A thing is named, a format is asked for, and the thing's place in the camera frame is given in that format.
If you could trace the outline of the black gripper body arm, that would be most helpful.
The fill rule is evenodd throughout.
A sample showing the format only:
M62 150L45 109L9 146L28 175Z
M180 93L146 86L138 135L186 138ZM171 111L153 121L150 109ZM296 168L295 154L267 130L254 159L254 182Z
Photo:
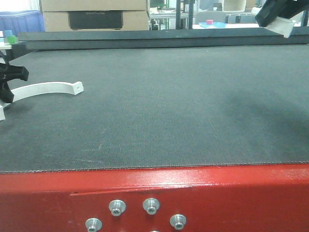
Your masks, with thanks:
M309 9L309 0L287 0L283 10L283 17L291 19L300 12Z

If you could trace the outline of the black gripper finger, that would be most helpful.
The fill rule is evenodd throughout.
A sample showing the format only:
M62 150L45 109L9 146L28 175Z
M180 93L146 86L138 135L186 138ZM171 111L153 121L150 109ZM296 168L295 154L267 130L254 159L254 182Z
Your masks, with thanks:
M0 80L11 81L14 79L20 79L27 81L29 76L28 70L23 66L14 66L10 64L0 64Z
M267 0L255 16L257 24L267 27L276 17L283 17L286 3L286 0Z
M14 101L14 94L7 82L0 83L0 100L4 103L12 103Z

